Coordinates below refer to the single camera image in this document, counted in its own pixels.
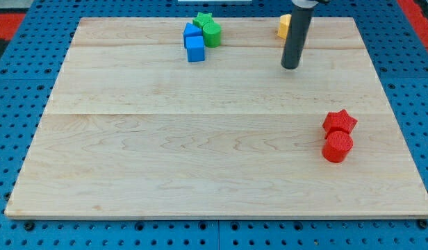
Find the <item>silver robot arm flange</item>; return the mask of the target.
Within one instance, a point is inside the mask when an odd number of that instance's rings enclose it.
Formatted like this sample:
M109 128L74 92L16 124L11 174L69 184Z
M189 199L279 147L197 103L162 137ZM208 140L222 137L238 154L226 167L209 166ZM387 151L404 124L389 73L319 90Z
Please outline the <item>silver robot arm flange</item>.
M300 8L314 8L318 4L328 4L331 0L292 0L292 3Z

